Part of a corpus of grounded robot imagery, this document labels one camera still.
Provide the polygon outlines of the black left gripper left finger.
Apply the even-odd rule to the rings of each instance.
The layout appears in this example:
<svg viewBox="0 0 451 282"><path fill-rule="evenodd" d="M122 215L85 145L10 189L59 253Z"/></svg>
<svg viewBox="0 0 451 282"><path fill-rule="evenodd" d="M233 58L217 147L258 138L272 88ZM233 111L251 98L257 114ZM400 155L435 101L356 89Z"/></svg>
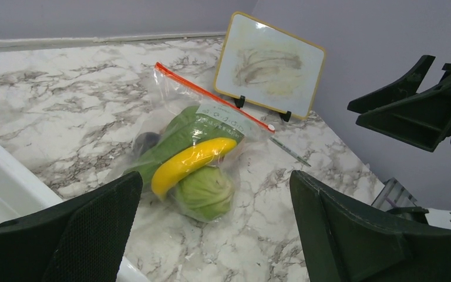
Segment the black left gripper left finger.
<svg viewBox="0 0 451 282"><path fill-rule="evenodd" d="M115 281L142 188L131 172L0 223L0 281Z"/></svg>

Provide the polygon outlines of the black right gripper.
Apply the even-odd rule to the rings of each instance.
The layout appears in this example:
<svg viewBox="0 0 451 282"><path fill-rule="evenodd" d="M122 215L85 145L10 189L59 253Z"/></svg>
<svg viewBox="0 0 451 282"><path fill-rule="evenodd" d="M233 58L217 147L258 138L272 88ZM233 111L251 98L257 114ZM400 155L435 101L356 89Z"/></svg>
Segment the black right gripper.
<svg viewBox="0 0 451 282"><path fill-rule="evenodd" d="M398 80L349 102L356 124L411 146L432 152L451 136L451 63L441 81L417 92L435 56L423 55Z"/></svg>

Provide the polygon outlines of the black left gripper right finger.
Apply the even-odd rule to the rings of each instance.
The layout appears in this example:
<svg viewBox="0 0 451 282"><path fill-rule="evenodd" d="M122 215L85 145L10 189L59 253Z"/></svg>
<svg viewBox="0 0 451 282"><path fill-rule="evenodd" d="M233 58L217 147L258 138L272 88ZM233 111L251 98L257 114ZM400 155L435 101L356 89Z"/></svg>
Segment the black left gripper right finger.
<svg viewBox="0 0 451 282"><path fill-rule="evenodd" d="M290 193L311 281L451 281L451 229L376 209L296 170Z"/></svg>

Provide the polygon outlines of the green cabbage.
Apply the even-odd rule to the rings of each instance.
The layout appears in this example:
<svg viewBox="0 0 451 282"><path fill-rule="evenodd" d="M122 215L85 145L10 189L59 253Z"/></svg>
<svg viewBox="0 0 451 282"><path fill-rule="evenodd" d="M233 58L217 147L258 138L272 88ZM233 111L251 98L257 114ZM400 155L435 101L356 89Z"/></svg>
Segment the green cabbage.
<svg viewBox="0 0 451 282"><path fill-rule="evenodd" d="M204 166L179 181L173 197L183 214L210 222L231 210L235 191L228 174L218 167Z"/></svg>

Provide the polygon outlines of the clear zip bag orange zipper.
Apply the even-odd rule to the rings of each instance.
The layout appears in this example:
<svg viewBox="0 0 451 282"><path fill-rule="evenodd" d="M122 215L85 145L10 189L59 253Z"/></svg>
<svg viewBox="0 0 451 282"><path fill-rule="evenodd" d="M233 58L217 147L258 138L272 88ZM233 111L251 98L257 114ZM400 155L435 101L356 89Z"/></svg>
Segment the clear zip bag orange zipper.
<svg viewBox="0 0 451 282"><path fill-rule="evenodd" d="M216 221L233 208L240 156L275 129L162 63L153 77L152 109L107 179L137 172L142 195L171 201L194 220Z"/></svg>

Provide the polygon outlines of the yellow banana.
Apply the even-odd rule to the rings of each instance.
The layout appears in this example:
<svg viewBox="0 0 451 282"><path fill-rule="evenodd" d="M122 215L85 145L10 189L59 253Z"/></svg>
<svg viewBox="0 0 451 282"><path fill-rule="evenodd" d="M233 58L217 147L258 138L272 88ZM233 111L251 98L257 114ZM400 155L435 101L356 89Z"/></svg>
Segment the yellow banana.
<svg viewBox="0 0 451 282"><path fill-rule="evenodd" d="M152 192L160 199L179 181L197 169L225 156L237 146L234 139L217 137L191 146L164 162L154 173Z"/></svg>

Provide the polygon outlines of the green leafy vegetable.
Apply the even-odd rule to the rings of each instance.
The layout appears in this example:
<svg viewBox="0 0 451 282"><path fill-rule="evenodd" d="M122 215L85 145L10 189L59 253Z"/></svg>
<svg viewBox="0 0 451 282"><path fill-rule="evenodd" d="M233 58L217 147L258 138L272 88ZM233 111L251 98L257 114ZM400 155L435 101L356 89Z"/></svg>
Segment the green leafy vegetable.
<svg viewBox="0 0 451 282"><path fill-rule="evenodd" d="M143 183L150 184L155 171L184 149L217 137L234 139L240 143L244 135L233 127L202 113L198 106L189 106L167 125L157 145L143 153L123 173L140 173Z"/></svg>

